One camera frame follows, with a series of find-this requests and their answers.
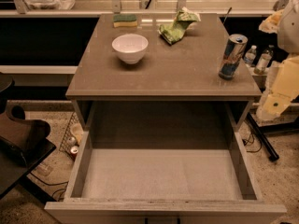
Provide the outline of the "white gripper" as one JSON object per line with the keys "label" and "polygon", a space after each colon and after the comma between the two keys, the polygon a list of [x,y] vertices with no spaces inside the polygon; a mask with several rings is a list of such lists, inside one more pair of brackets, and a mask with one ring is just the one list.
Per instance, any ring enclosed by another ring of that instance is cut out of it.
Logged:
{"label": "white gripper", "polygon": [[256,111],[258,119],[278,118],[298,95],[299,55],[289,55],[282,63],[272,62]]}

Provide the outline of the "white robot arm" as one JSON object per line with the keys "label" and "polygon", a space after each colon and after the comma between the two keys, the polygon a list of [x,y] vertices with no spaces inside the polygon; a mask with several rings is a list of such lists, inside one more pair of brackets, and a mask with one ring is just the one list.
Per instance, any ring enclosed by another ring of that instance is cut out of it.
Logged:
{"label": "white robot arm", "polygon": [[288,53],[281,63],[272,62],[265,81],[265,91],[256,115],[261,120],[279,117],[299,95],[299,0],[263,21],[263,32],[276,32],[278,47]]}

